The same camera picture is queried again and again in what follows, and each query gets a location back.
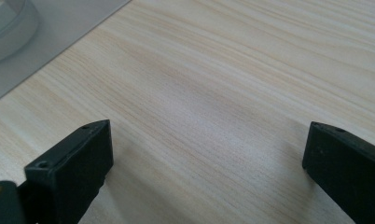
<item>wood grain surface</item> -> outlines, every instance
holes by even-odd
[[[0,100],[0,180],[99,119],[80,223],[353,223],[301,160],[312,120],[375,145],[375,1],[133,0]]]

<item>black clamp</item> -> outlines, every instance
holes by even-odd
[[[0,224],[78,223],[112,165],[109,120],[82,126],[25,166],[20,186],[0,181]]]
[[[312,122],[303,168],[354,222],[375,223],[375,146]]]

